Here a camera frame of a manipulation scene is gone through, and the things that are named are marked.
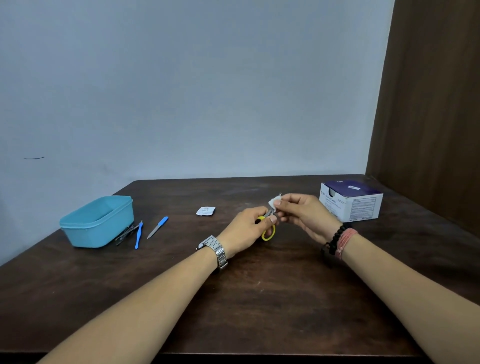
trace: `purple box lid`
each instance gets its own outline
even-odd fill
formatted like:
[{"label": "purple box lid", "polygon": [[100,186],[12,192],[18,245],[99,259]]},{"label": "purple box lid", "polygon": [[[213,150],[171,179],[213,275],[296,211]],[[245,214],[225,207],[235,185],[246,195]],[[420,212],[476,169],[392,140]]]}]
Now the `purple box lid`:
[{"label": "purple box lid", "polygon": [[381,194],[366,184],[358,181],[329,181],[324,182],[327,187],[341,194],[344,197],[358,197],[365,196],[367,194]]}]

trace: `person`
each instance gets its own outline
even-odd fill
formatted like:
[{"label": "person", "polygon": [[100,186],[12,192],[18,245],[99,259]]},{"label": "person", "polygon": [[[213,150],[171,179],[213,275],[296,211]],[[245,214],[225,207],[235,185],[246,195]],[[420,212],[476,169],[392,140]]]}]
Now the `person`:
[{"label": "person", "polygon": [[[277,215],[255,224],[266,207],[240,212],[217,236],[226,258],[250,247],[280,221],[301,227],[319,244],[342,223],[315,196],[286,194]],[[398,317],[437,364],[480,361],[480,306],[409,268],[359,234],[342,259]],[[199,249],[137,289],[48,353],[39,363],[150,363],[190,300],[218,267],[213,249]]]}]

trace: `forearm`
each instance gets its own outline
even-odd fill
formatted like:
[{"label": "forearm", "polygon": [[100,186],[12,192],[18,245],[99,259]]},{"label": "forearm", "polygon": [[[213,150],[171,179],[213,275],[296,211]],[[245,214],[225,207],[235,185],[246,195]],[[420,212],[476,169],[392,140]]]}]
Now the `forearm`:
[{"label": "forearm", "polygon": [[88,322],[41,363],[150,363],[216,267],[214,251],[199,250]]},{"label": "forearm", "polygon": [[480,306],[433,282],[356,234],[343,260],[438,364],[477,363]]}]

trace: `bracelet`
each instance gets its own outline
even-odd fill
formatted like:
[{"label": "bracelet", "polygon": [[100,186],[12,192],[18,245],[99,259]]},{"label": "bracelet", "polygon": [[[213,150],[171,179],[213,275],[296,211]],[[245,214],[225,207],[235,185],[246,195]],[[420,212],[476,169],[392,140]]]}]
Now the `bracelet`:
[{"label": "bracelet", "polygon": [[328,252],[331,255],[335,255],[338,259],[341,260],[342,252],[347,245],[348,241],[350,240],[351,236],[357,234],[358,231],[352,229],[351,225],[348,223],[343,224],[340,226],[338,231],[332,238],[332,241],[327,243],[328,245]]}]

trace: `dark wooden table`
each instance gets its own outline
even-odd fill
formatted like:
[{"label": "dark wooden table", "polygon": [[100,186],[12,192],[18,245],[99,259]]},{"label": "dark wooden table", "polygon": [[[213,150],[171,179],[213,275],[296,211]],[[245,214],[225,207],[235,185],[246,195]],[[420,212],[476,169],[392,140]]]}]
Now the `dark wooden table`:
[{"label": "dark wooden table", "polygon": [[[363,175],[135,181],[144,221],[120,246],[73,248],[56,231],[0,267],[0,352],[48,352],[87,321],[192,254],[246,207],[279,192],[318,195],[322,181],[364,181],[384,192],[377,220],[355,227],[387,252],[480,303],[480,240]],[[201,206],[216,206],[210,217]],[[164,216],[168,222],[145,239]],[[422,357],[388,308],[345,265],[326,264],[303,231],[287,224],[212,275],[162,348],[167,353]]]}]

